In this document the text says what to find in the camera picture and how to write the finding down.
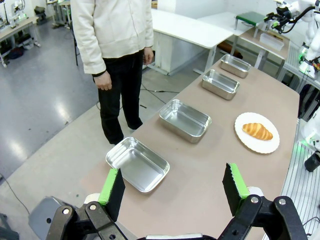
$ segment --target stainless steel container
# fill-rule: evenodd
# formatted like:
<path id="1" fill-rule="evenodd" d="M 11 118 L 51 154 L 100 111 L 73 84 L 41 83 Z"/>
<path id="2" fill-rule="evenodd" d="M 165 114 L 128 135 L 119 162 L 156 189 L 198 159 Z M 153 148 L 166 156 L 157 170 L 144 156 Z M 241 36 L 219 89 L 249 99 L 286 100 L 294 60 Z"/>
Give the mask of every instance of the stainless steel container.
<path id="1" fill-rule="evenodd" d="M 134 137 L 127 137 L 105 156 L 106 162 L 121 169 L 122 176 L 140 192 L 153 190 L 169 172 L 169 163 Z"/>
<path id="2" fill-rule="evenodd" d="M 224 55 L 220 59 L 220 67 L 229 73 L 232 73 L 240 78 L 245 78 L 251 65 L 237 57 L 231 56 L 230 54 Z"/>
<path id="3" fill-rule="evenodd" d="M 231 100 L 237 93 L 240 83 L 215 70 L 208 71 L 202 78 L 202 87 L 218 96 Z"/>
<path id="4" fill-rule="evenodd" d="M 160 111 L 164 126 L 191 143 L 197 143 L 212 123 L 211 117 L 174 99 Z"/>

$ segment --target plate with croissant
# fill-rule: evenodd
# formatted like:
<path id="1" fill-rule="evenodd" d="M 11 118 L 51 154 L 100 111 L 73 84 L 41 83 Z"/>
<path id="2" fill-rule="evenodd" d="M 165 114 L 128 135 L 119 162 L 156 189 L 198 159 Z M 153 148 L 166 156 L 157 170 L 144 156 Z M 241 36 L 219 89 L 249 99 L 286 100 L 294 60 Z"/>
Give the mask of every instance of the plate with croissant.
<path id="1" fill-rule="evenodd" d="M 234 128 L 243 144 L 257 153 L 270 154 L 279 147 L 280 137 L 275 125 L 258 113 L 241 114 Z"/>

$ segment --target black cylinder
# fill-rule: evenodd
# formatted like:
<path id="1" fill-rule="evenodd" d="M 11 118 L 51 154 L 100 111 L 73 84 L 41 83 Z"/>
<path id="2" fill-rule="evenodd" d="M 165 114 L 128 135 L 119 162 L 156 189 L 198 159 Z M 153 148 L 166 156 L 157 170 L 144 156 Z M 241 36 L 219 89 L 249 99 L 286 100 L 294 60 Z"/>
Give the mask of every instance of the black cylinder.
<path id="1" fill-rule="evenodd" d="M 307 169 L 309 172 L 313 172 L 317 167 L 320 166 L 320 151 L 315 151 L 314 154 L 311 155 L 307 159 L 307 161 L 304 162 L 305 169 Z"/>

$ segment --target white plate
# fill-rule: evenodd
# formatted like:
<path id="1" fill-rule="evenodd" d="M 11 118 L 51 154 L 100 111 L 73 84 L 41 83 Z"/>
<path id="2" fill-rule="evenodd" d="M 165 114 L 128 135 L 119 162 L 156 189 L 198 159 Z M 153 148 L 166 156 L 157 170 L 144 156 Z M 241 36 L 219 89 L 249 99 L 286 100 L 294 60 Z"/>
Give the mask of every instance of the white plate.
<path id="1" fill-rule="evenodd" d="M 273 138 L 267 141 L 259 140 L 242 130 L 243 125 L 254 123 L 262 124 L 270 133 L 272 133 Z M 274 152 L 279 147 L 280 137 L 275 125 L 273 125 L 269 119 L 258 113 L 246 112 L 241 114 L 235 120 L 234 128 L 236 134 L 243 144 L 257 153 L 269 154 Z"/>

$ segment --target croissant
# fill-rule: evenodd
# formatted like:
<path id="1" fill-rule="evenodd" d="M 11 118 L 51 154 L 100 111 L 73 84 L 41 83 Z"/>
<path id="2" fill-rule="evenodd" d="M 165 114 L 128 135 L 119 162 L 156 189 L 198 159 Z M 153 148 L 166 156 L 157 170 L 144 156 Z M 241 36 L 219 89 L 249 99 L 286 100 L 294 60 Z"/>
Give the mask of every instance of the croissant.
<path id="1" fill-rule="evenodd" d="M 274 136 L 261 123 L 248 123 L 243 125 L 242 130 L 259 140 L 271 140 Z"/>

